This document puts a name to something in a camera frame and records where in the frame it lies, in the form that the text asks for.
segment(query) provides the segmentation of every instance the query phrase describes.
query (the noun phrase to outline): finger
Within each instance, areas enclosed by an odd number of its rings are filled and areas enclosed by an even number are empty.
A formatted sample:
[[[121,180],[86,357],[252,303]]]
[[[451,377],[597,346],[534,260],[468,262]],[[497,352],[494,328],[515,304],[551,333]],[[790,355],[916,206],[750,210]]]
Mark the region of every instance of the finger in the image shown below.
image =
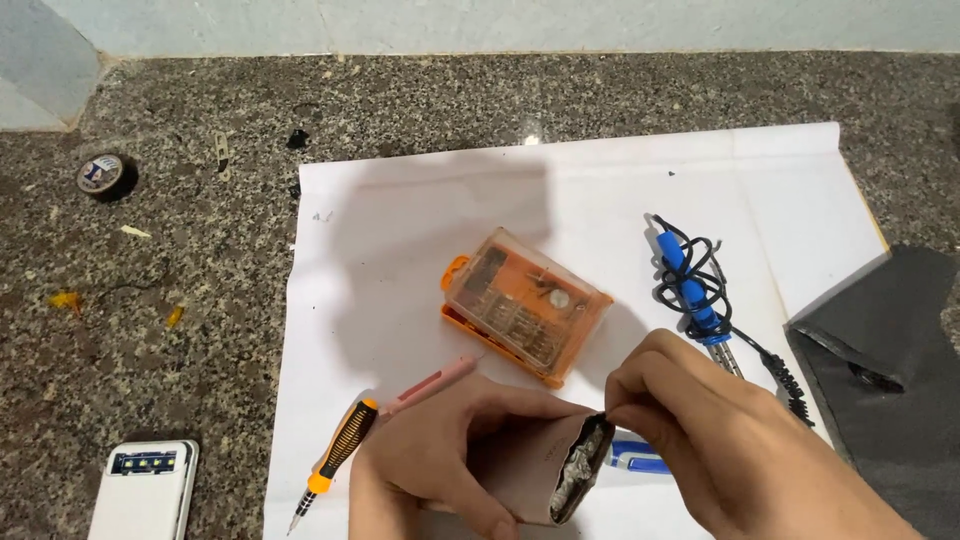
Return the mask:
[[[691,437],[705,438],[717,426],[730,405],[671,362],[650,351],[630,356],[607,377],[606,410],[636,401],[638,394],[650,393],[677,419]]]
[[[480,398],[482,410],[526,416],[529,418],[563,418],[592,412],[583,405],[572,404],[542,390],[519,388],[493,383]]]
[[[445,476],[438,500],[450,507],[467,525],[490,540],[517,540],[516,519],[500,501],[481,486],[467,466],[457,461]]]
[[[630,356],[642,355],[650,351],[666,356],[668,360],[683,367],[703,386],[725,398],[740,395],[743,386],[747,383],[736,375],[728,373],[702,351],[667,329],[656,329],[648,333]]]
[[[655,405],[622,405],[608,412],[607,420],[642,436],[654,447],[677,481],[686,509],[697,523],[711,531],[726,524],[707,467],[669,412]]]

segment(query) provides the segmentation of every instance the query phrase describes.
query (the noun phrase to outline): orange screwdriver bit set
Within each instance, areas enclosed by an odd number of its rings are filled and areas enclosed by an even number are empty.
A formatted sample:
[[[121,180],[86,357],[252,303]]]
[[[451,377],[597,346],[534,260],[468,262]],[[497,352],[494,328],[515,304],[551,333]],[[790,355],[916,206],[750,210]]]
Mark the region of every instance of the orange screwdriver bit set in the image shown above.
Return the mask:
[[[498,228],[441,280],[444,319],[560,388],[613,298]]]

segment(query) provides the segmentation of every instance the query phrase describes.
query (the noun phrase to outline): black power cord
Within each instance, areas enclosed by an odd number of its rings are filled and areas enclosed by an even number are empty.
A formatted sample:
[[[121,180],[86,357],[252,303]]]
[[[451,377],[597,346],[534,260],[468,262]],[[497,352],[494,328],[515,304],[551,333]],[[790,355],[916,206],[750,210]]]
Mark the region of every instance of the black power cord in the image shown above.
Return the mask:
[[[689,236],[684,234],[680,229],[677,229],[673,225],[670,225],[663,218],[658,215],[652,216],[652,219],[657,222],[658,225],[663,227],[665,232],[670,232],[678,236],[683,243],[680,245],[680,249],[684,252],[684,262],[680,265],[678,272],[670,270],[669,266],[666,264],[663,265],[664,270],[663,274],[660,276],[662,283],[657,287],[656,296],[657,300],[663,303],[665,306],[683,313],[684,315],[691,315],[694,311],[699,311],[706,306],[713,306],[717,302],[721,302],[724,305],[723,313],[717,312],[717,317],[720,319],[720,324],[705,331],[690,320],[687,322],[686,327],[684,328],[684,333],[687,337],[693,340],[701,340],[710,338],[716,335],[726,335],[729,333],[735,334],[740,339],[747,342],[748,345],[754,348],[760,354],[760,362],[763,363],[763,367],[767,368],[767,371],[770,372],[770,375],[777,381],[777,383],[786,391],[787,393],[787,407],[790,411],[801,420],[804,424],[807,424],[809,427],[815,426],[812,420],[810,420],[809,411],[804,401],[804,390],[800,388],[800,385],[797,383],[797,380],[793,377],[793,374],[790,373],[790,370],[787,369],[786,364],[783,362],[783,358],[780,358],[777,355],[774,355],[770,351],[767,351],[760,346],[752,337],[744,333],[741,329],[735,327],[731,322],[733,316],[733,307],[730,304],[730,299],[727,298],[727,278],[723,274],[723,270],[720,268],[720,262],[717,261],[715,253],[716,249],[713,247],[713,243],[707,238],[702,236],[697,236],[696,238],[690,239]],[[700,257],[695,264],[690,264],[693,262],[693,247],[697,244],[703,244],[707,249],[707,252]],[[707,272],[703,271],[703,267],[708,263],[711,263],[716,276],[712,276]],[[680,303],[679,293],[674,293],[673,299],[667,299],[664,293],[668,290],[678,291],[679,287],[686,281],[693,281],[703,287],[705,294],[707,295],[706,300],[699,305],[696,309],[691,309],[684,306]]]

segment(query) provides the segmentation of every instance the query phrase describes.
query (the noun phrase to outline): screwdriver handle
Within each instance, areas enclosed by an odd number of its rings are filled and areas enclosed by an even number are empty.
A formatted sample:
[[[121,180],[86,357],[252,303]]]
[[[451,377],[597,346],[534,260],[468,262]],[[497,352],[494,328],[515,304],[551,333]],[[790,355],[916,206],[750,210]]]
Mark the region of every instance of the screwdriver handle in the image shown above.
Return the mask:
[[[330,489],[333,475],[363,442],[374,420],[376,420],[376,401],[366,398],[353,406],[344,421],[337,427],[330,446],[320,460],[320,465],[313,470],[313,474],[307,480],[307,488],[312,493],[326,493]]]

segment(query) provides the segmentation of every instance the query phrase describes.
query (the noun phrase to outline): black debris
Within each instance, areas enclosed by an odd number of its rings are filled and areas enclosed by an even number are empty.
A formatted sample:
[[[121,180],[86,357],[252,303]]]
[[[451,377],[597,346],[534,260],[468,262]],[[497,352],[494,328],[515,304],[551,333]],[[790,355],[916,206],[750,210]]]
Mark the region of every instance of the black debris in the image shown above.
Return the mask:
[[[287,148],[290,150],[299,150],[306,146],[306,139],[310,137],[310,134],[304,130],[294,130],[290,134],[290,138],[287,139]]]

